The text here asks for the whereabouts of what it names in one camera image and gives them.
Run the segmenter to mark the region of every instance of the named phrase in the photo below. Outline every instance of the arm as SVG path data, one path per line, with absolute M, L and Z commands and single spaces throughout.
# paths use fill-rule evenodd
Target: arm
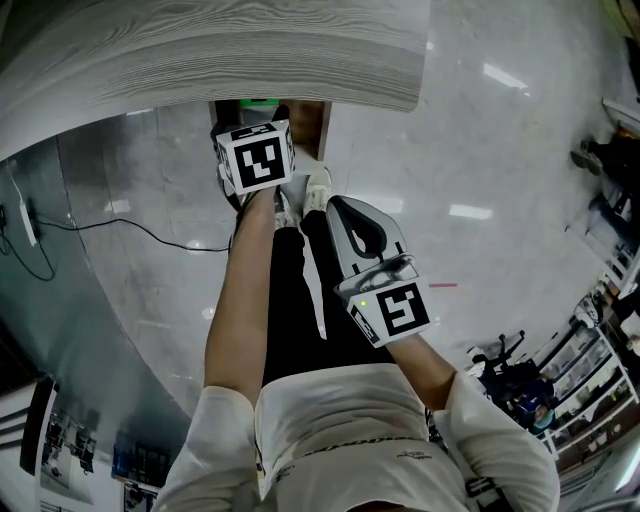
M 236 390 L 254 407 L 267 355 L 274 230 L 273 189 L 262 190 L 247 206 L 233 241 L 205 350 L 205 387 Z
M 456 370 L 417 334 L 387 349 L 422 403 L 430 411 L 446 407 Z
M 259 501 L 253 409 L 267 352 L 273 190 L 249 203 L 207 338 L 205 388 L 154 510 L 245 511 Z
M 420 336 L 387 345 L 420 400 L 446 421 L 473 471 L 492 478 L 525 512 L 556 510 L 560 483 L 540 441 L 498 409 L 464 374 L 457 373 Z

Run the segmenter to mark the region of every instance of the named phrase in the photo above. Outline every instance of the marble floor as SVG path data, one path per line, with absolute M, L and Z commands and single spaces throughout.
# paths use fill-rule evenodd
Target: marble floor
M 601 186 L 568 151 L 611 131 L 600 99 L 617 94 L 623 44 L 599 0 L 433 0 L 425 30 L 413 113 L 334 105 L 334 192 L 390 213 L 422 273 L 457 283 L 434 292 L 440 325 L 428 335 L 455 365 L 470 346 L 520 329 L 531 354 L 601 271 L 564 232 Z M 62 135 L 78 224 L 118 215 L 179 243 L 224 246 L 234 217 L 216 186 L 210 125 L 207 105 L 193 103 Z M 124 330 L 191 414 L 226 256 L 164 247 L 127 226 L 82 239 Z

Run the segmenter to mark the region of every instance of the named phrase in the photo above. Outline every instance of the black cable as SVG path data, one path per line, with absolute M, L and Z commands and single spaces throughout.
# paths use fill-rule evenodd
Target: black cable
M 38 274 L 36 274 L 33 270 L 31 270 L 27 264 L 22 260 L 22 258 L 20 257 L 20 255 L 18 254 L 18 252 L 16 251 L 15 247 L 13 247 L 13 244 L 11 243 L 11 240 L 9 240 L 6 236 L 4 235 L 0 235 L 0 237 L 2 237 L 2 239 L 5 242 L 5 247 L 8 246 L 9 249 L 11 249 L 11 252 L 13 252 L 13 254 L 15 255 L 16 259 L 20 262 L 20 265 L 22 265 L 24 267 L 24 269 L 29 272 L 29 274 L 31 274 L 33 277 L 35 277 L 38 281 L 42 281 L 45 283 L 48 283 L 49 281 L 53 281 L 53 278 L 56 277 L 56 271 L 53 269 L 53 267 L 51 266 L 51 262 L 49 261 L 49 257 L 47 256 L 47 253 L 44 252 L 44 247 L 42 247 L 42 243 L 38 243 L 38 245 L 40 246 L 40 251 L 42 251 L 42 255 L 44 256 L 45 261 L 47 262 L 47 265 L 49 267 L 49 270 L 51 270 L 51 276 L 49 277 L 42 277 L 39 276 Z M 4 252 L 2 253 L 4 256 L 8 256 L 9 252 L 7 251 L 7 253 L 5 254 Z
M 162 240 L 162 239 L 158 238 L 156 235 L 154 235 L 151 231 L 149 231 L 144 226 L 141 226 L 140 224 L 136 224 L 133 221 L 130 221 L 130 220 L 127 220 L 127 219 L 121 219 L 121 218 L 112 219 L 112 220 L 109 220 L 109 221 L 106 221 L 106 222 L 99 222 L 97 224 L 89 224 L 88 226 L 79 226 L 79 227 L 63 226 L 61 224 L 55 224 L 53 222 L 44 222 L 44 221 L 39 220 L 39 219 L 36 219 L 36 222 L 38 224 L 43 225 L 43 226 L 51 226 L 53 228 L 62 229 L 63 231 L 84 231 L 86 229 L 93 229 L 93 228 L 99 228 L 99 227 L 102 227 L 102 226 L 108 226 L 109 224 L 115 224 L 116 222 L 124 222 L 125 224 L 130 224 L 132 226 L 140 228 L 142 231 L 147 233 L 147 235 L 151 236 L 152 238 L 154 238 L 155 240 L 157 240 L 161 244 L 168 245 L 170 247 L 177 247 L 178 249 L 184 249 L 185 251 L 194 251 L 194 252 L 226 252 L 226 251 L 229 250 L 228 247 L 221 247 L 220 249 L 207 249 L 207 248 L 199 249 L 199 248 L 196 248 L 196 247 L 187 247 L 185 245 L 174 244 L 173 242 L 167 242 L 166 240 Z

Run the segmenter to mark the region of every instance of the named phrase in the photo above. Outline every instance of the white shoe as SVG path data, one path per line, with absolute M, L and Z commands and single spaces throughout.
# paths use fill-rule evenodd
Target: white shoe
M 282 228 L 298 228 L 300 225 L 300 214 L 293 211 L 289 200 L 285 193 L 280 189 L 279 193 L 280 204 L 276 205 L 276 229 Z
M 327 203 L 331 198 L 331 175 L 328 169 L 313 173 L 307 181 L 307 194 L 304 199 L 302 217 L 310 211 L 327 211 Z

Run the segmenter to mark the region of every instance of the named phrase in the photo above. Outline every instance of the black pants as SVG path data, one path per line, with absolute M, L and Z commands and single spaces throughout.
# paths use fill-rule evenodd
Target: black pants
M 311 292 L 302 273 L 304 237 L 295 228 L 279 229 L 273 240 L 269 336 L 262 385 L 314 370 L 393 363 L 386 348 L 373 348 L 333 291 L 342 281 L 342 274 L 331 245 L 326 215 L 312 211 L 300 228 L 309 238 L 322 284 L 327 339 L 318 331 Z

